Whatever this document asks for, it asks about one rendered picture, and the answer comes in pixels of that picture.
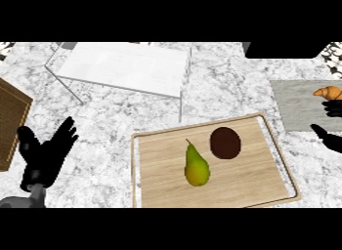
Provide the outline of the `grey stone placemat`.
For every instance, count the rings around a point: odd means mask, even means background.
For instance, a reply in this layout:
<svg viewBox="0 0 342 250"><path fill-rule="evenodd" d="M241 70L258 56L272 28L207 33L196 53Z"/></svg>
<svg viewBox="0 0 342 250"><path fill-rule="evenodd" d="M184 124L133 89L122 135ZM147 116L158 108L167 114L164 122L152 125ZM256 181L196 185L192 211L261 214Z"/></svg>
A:
<svg viewBox="0 0 342 250"><path fill-rule="evenodd" d="M327 130L342 130L342 118L328 117L324 111L324 98L313 95L318 88L337 86L342 80L272 80L270 87L278 104L284 129L310 132L312 124Z"/></svg>

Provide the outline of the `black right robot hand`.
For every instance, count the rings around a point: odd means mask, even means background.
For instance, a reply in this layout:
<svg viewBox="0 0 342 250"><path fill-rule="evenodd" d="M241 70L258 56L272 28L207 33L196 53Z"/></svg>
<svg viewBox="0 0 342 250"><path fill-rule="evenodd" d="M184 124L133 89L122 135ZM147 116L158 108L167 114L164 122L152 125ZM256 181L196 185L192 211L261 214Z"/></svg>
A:
<svg viewBox="0 0 342 250"><path fill-rule="evenodd" d="M324 101L321 104L324 106L325 115L328 117L342 118L342 100ZM312 124L310 128L324 146L342 154L342 130L335 130L334 128L327 130L318 124Z"/></svg>

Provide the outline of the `black appliance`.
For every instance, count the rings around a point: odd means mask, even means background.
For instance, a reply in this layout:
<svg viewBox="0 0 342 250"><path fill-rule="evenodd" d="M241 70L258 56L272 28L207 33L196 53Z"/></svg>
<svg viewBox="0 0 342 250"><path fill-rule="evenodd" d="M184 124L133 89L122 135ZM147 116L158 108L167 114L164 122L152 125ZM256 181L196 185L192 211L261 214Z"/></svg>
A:
<svg viewBox="0 0 342 250"><path fill-rule="evenodd" d="M244 42L242 48L248 59L312 59L327 42Z"/></svg>

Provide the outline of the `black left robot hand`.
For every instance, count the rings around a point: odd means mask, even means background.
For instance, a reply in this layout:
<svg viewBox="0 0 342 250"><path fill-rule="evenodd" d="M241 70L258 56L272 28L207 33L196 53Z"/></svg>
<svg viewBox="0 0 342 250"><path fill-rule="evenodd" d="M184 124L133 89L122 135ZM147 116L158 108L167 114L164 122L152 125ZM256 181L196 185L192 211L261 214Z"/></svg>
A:
<svg viewBox="0 0 342 250"><path fill-rule="evenodd" d="M28 126L17 129L19 152L26 162L20 189L31 192L35 184L48 188L57 178L65 158L78 139L75 120L68 117L60 124L53 137L44 143Z"/></svg>

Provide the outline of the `golden croissant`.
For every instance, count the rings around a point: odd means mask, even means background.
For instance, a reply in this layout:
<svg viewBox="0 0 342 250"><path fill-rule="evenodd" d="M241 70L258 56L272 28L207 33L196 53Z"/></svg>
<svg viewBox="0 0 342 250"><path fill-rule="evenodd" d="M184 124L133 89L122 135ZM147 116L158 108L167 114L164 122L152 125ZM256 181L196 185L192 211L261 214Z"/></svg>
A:
<svg viewBox="0 0 342 250"><path fill-rule="evenodd" d="M313 91L313 95L324 98L321 104L324 106L325 115L328 117L342 118L342 89L337 86L327 86L318 88Z"/></svg>

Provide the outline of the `brown wicker basket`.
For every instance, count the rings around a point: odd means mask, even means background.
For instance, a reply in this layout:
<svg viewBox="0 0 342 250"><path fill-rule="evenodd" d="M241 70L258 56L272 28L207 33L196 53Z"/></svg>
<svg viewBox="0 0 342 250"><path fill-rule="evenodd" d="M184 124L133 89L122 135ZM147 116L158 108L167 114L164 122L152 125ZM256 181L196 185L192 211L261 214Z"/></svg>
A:
<svg viewBox="0 0 342 250"><path fill-rule="evenodd" d="M32 98L0 77L0 172L10 168Z"/></svg>

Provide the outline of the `green pear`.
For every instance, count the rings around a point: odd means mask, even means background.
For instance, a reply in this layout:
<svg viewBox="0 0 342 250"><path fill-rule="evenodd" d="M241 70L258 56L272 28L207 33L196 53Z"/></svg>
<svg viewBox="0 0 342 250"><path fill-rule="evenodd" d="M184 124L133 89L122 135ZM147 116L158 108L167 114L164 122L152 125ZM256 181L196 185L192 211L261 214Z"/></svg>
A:
<svg viewBox="0 0 342 250"><path fill-rule="evenodd" d="M204 186L210 177L208 164L193 144L189 144L186 149L184 177L193 187Z"/></svg>

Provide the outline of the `pale wooden tray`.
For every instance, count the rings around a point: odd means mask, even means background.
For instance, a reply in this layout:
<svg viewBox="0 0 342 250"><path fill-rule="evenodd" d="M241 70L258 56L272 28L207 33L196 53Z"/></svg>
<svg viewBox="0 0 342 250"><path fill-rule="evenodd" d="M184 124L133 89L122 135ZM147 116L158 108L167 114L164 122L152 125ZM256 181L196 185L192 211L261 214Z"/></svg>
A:
<svg viewBox="0 0 342 250"><path fill-rule="evenodd" d="M210 151L210 134L235 130L241 153L217 158ZM210 180L201 187L184 178L186 147L193 145L210 166ZM297 201L300 191L285 187L294 180L284 161L272 156L281 149L264 115L235 118L131 135L131 177L134 207L263 207Z"/></svg>

